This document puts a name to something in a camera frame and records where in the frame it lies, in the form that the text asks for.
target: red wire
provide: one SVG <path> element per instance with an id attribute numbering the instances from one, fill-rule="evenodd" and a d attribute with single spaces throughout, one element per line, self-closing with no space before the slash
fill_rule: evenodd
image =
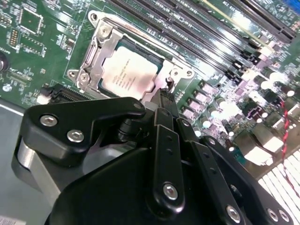
<path id="1" fill-rule="evenodd" d="M 286 169 L 286 166 L 285 166 L 285 155 L 286 155 L 286 151 L 287 151 L 287 138 L 289 136 L 289 125 L 290 125 L 290 121 L 289 121 L 289 118 L 288 118 L 288 110 L 285 108 L 285 102 L 282 101 L 281 102 L 281 107 L 284 111 L 284 119 L 285 119 L 285 134 L 283 136 L 283 147 L 282 147 L 282 165 L 283 165 L 283 170 L 284 170 L 284 173 L 285 173 L 285 179 L 286 181 L 288 182 L 288 184 L 291 186 L 291 188 L 293 189 L 293 191 L 295 192 L 295 194 L 297 195 L 298 198 L 300 198 L 300 195 L 298 194 L 298 192 L 296 191 L 294 185 L 291 183 L 288 175 L 287 175 L 287 169 Z"/>

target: black connector slot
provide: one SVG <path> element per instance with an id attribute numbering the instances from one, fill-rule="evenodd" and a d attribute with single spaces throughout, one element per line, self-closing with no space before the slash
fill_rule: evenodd
<path id="1" fill-rule="evenodd" d="M 76 93 L 61 84 L 56 84 L 52 87 L 42 87 L 40 94 L 45 98 L 48 98 L 48 104 L 91 100 L 90 98 Z"/>
<path id="2" fill-rule="evenodd" d="M 281 22 L 274 23 L 273 20 L 269 19 L 269 12 L 265 10 L 266 14 L 262 14 L 260 10 L 252 6 L 247 0 L 230 0 L 230 3 L 241 10 L 255 23 L 266 29 L 270 34 L 278 38 L 278 40 L 285 43 L 291 43 L 296 37 L 295 33 L 294 35 L 291 35 L 291 32 L 289 32 L 289 30 L 291 29 L 289 29 L 287 26 L 285 26 Z"/>
<path id="3" fill-rule="evenodd" d="M 224 65 L 218 63 L 209 55 L 204 55 L 203 52 L 201 52 L 200 50 L 196 49 L 194 46 L 187 43 L 184 37 L 176 35 L 172 31 L 167 30 L 162 24 L 156 22 L 154 19 L 151 19 L 150 17 L 146 17 L 143 13 L 141 13 L 139 10 L 129 5 L 127 2 L 123 0 L 108 0 L 108 2 L 112 4 L 114 7 L 118 8 L 120 11 L 124 11 L 128 15 L 136 18 L 140 23 L 145 24 L 146 27 L 151 28 L 153 31 L 160 34 L 162 37 L 170 39 L 176 45 L 184 49 L 187 53 L 196 56 L 203 62 L 212 66 L 218 72 L 223 73 L 227 70 L 227 68 Z M 139 2 L 135 0 L 133 2 L 143 7 Z"/>
<path id="4" fill-rule="evenodd" d="M 213 45 L 210 41 L 201 37 L 195 31 L 191 29 L 187 29 L 183 24 L 178 22 L 176 19 L 172 19 L 168 12 L 164 11 L 161 7 L 155 5 L 151 0 L 139 0 L 139 2 L 141 7 L 145 6 L 149 11 L 149 13 L 153 15 L 155 15 L 156 13 L 158 16 L 162 17 L 172 29 L 178 31 L 180 34 L 183 34 L 192 42 L 198 45 L 202 45 L 207 49 L 207 51 L 217 55 L 223 61 L 227 61 L 227 63 L 229 64 L 235 61 L 235 58 L 233 56 L 229 55 L 226 52 L 219 51 L 218 47 Z"/>
<path id="5" fill-rule="evenodd" d="M 212 28 L 210 24 L 206 21 L 201 20 L 193 11 L 187 9 L 176 0 L 161 0 L 161 2 L 168 8 L 176 11 L 182 18 L 184 18 L 187 22 L 192 24 L 197 29 L 207 33 L 208 35 L 212 36 L 217 41 L 224 44 L 227 48 L 231 51 L 239 54 L 243 51 L 243 47 L 238 45 L 237 43 L 233 42 L 231 39 L 227 38 L 225 35 L 222 35 L 218 30 Z"/>
<path id="6" fill-rule="evenodd" d="M 290 35 L 291 37 L 296 37 L 296 32 L 293 31 L 291 28 L 287 27 L 283 24 L 280 20 L 278 20 L 275 16 L 269 13 L 266 9 L 264 9 L 258 2 L 254 0 L 241 0 L 246 5 L 251 7 L 254 11 L 256 11 L 260 16 L 264 17 L 270 24 L 274 27 L 278 27 L 278 29 L 282 29 L 282 32 Z"/>
<path id="7" fill-rule="evenodd" d="M 182 8 L 181 7 L 182 5 L 177 0 L 165 0 L 165 1 L 172 2 L 177 7 Z M 237 33 L 236 31 L 234 31 L 231 27 L 227 26 L 225 23 L 219 21 L 213 15 L 211 15 L 209 13 L 209 10 L 207 8 L 205 8 L 204 6 L 202 6 L 200 4 L 194 3 L 192 0 L 187 0 L 186 2 L 188 3 L 188 5 L 190 7 L 194 8 L 195 10 L 197 10 L 199 12 L 199 14 L 202 14 L 208 20 L 210 20 L 210 21 L 214 22 L 216 25 L 218 25 L 218 27 L 222 28 L 223 30 L 225 30 L 228 33 L 230 33 L 231 35 L 233 35 L 235 38 L 237 38 L 244 45 L 248 45 L 248 42 L 246 42 L 239 33 Z"/>

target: black plastic arm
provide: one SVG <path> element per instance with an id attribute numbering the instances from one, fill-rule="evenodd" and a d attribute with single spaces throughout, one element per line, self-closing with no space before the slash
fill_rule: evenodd
<path id="1" fill-rule="evenodd" d="M 144 106 L 131 97 L 37 105 L 26 110 L 20 136 L 29 148 L 57 164 L 77 166 L 102 130 L 121 123 L 125 118 L 142 118 L 145 113 Z M 43 125 L 41 118 L 44 115 L 53 116 L 57 124 L 51 127 Z M 70 130 L 81 131 L 83 141 L 70 141 L 67 137 Z"/>
<path id="2" fill-rule="evenodd" d="M 238 163 L 213 137 L 201 139 L 212 152 L 228 185 L 237 189 L 241 196 L 247 218 L 255 225 L 292 225 L 293 221 L 285 209 Z M 288 217 L 284 220 L 282 213 Z"/>

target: chip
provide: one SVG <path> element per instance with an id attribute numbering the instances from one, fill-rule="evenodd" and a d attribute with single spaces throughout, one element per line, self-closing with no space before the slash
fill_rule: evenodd
<path id="1" fill-rule="evenodd" d="M 103 64 L 102 87 L 120 97 L 142 99 L 154 88 L 158 67 L 143 56 L 121 46 Z"/>
<path id="2" fill-rule="evenodd" d="M 22 28 L 33 34 L 38 34 L 43 17 L 28 8 L 22 8 L 19 24 Z"/>
<path id="3" fill-rule="evenodd" d="M 211 100 L 210 97 L 206 96 L 205 94 L 197 90 L 194 92 L 194 97 L 200 102 L 209 102 Z"/>
<path id="4" fill-rule="evenodd" d="M 200 104 L 200 103 L 198 103 L 198 102 L 196 102 L 192 99 L 188 100 L 188 106 L 190 108 L 192 108 L 193 110 L 197 111 L 197 112 L 202 111 L 203 109 L 205 109 L 204 105 L 202 105 L 202 104 Z"/>
<path id="5" fill-rule="evenodd" d="M 215 95 L 218 93 L 218 89 L 214 88 L 213 86 L 206 83 L 205 81 L 201 81 L 199 83 L 199 87 L 201 88 L 201 90 L 203 90 L 204 92 L 206 92 L 210 95 Z"/>
<path id="6" fill-rule="evenodd" d="M 182 114 L 188 119 L 193 119 L 195 116 L 194 112 L 187 108 L 183 108 Z"/>

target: green circuit board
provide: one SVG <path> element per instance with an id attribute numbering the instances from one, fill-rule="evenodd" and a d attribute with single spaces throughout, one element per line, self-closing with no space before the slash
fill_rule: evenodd
<path id="1" fill-rule="evenodd" d="M 145 16 L 153 16 L 147 10 L 139 8 L 133 1 L 124 1 L 140 10 Z M 205 1 L 194 2 L 209 8 Z M 299 33 L 300 18 L 285 6 L 282 1 L 258 0 L 258 2 L 286 26 Z M 178 3 L 185 5 L 184 0 L 178 0 Z M 245 32 L 247 30 L 255 37 L 265 37 L 268 42 L 274 41 L 279 46 L 279 50 L 270 57 L 272 60 L 271 67 L 284 73 L 292 86 L 299 84 L 300 35 L 290 45 L 284 44 L 243 15 L 230 1 L 211 0 L 210 3 L 234 22 L 228 21 L 224 15 L 213 9 L 210 10 L 211 15 L 231 27 L 232 30 L 241 36 L 248 37 Z M 7 55 L 10 62 L 9 70 L 0 73 L 0 97 L 23 108 L 36 104 L 40 88 L 44 84 L 52 86 L 59 83 L 78 91 L 77 87 L 68 79 L 66 72 L 68 69 L 80 67 L 94 32 L 94 27 L 87 18 L 89 11 L 97 10 L 119 15 L 136 27 L 149 33 L 148 27 L 144 23 L 140 23 L 105 0 L 6 0 L 0 4 L 0 51 Z M 211 27 L 226 35 L 226 32 L 221 27 L 218 27 L 216 23 L 208 20 L 201 14 L 198 16 Z M 210 42 L 215 41 L 208 34 L 201 31 L 197 32 L 205 37 L 206 40 Z M 188 54 L 184 49 L 173 45 L 171 41 L 165 40 L 164 37 L 156 34 L 152 35 L 184 55 L 188 62 L 197 69 L 197 75 L 193 79 L 181 80 L 176 86 L 174 94 L 180 110 L 187 105 L 187 100 L 192 96 L 194 90 L 199 88 L 198 84 L 201 80 L 218 88 L 218 93 L 213 98 L 221 96 L 235 105 L 244 103 L 245 98 L 235 94 L 236 87 L 231 85 L 226 76 L 210 67 L 203 66 L 201 60 Z M 210 54 L 214 54 L 210 49 L 194 43 L 190 44 L 200 52 L 207 53 L 210 51 Z M 238 57 L 232 52 L 228 53 L 228 55 L 233 58 Z M 226 60 L 222 60 L 220 63 L 225 68 L 230 67 Z M 246 92 L 251 92 L 255 89 L 256 87 L 254 86 L 252 89 L 246 90 Z M 270 113 L 274 111 L 269 105 L 265 107 Z M 255 125 L 253 121 L 249 121 L 246 118 L 235 119 L 233 115 L 223 113 L 222 118 L 213 121 L 214 129 L 203 129 L 199 121 L 203 113 L 199 113 L 191 123 L 195 127 L 200 127 L 204 134 L 217 138 L 219 138 L 220 132 L 224 130 L 221 124 L 222 119 L 228 120 L 232 125 L 239 125 L 236 134 L 244 129 L 250 130 Z"/>

